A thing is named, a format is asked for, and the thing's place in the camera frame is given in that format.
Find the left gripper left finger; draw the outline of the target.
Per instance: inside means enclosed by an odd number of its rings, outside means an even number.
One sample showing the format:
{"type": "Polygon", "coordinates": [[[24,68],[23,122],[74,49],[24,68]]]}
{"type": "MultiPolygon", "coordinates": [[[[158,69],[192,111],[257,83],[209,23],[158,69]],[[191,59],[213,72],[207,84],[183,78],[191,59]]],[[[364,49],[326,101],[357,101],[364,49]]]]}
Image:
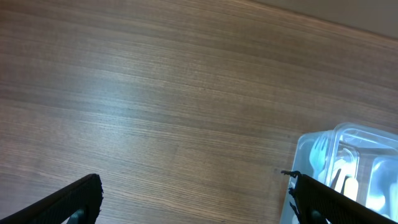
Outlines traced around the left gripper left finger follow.
{"type": "Polygon", "coordinates": [[[95,223],[103,189],[98,174],[88,174],[36,203],[1,219],[1,223],[95,223]]]}

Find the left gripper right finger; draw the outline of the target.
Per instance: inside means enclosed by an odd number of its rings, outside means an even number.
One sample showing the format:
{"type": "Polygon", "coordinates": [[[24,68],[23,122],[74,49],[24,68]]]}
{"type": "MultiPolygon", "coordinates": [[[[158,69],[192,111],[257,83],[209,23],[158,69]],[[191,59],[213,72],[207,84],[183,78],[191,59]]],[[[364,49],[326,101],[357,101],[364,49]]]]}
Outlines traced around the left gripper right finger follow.
{"type": "Polygon", "coordinates": [[[296,179],[288,193],[290,208],[300,224],[394,224],[395,222],[361,205],[299,171],[283,170],[296,179]]]}

